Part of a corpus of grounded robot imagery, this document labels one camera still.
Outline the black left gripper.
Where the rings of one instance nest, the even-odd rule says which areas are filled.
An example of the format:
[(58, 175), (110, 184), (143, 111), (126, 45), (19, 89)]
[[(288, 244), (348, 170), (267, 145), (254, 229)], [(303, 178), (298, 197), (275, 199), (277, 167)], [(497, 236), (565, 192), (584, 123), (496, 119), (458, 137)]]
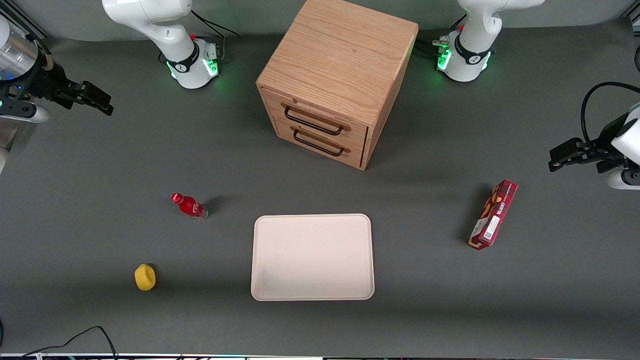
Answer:
[(582, 166), (596, 163), (598, 173), (621, 170), (623, 174), (633, 172), (633, 119), (624, 113), (606, 125), (593, 141), (594, 153), (590, 146), (579, 137), (569, 140), (549, 150), (548, 170), (555, 173), (568, 166)]

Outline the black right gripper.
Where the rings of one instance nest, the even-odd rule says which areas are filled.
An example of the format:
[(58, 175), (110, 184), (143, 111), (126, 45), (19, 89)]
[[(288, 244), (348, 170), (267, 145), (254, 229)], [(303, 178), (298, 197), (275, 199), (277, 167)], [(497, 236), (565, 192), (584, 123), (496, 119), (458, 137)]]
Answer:
[(73, 104), (85, 105), (112, 116), (114, 107), (110, 104), (110, 95), (87, 80), (74, 84), (74, 94), (66, 94), (71, 83), (43, 43), (7, 42), (2, 46), (2, 116), (48, 116), (48, 109), (35, 104), (34, 98), (67, 110)]

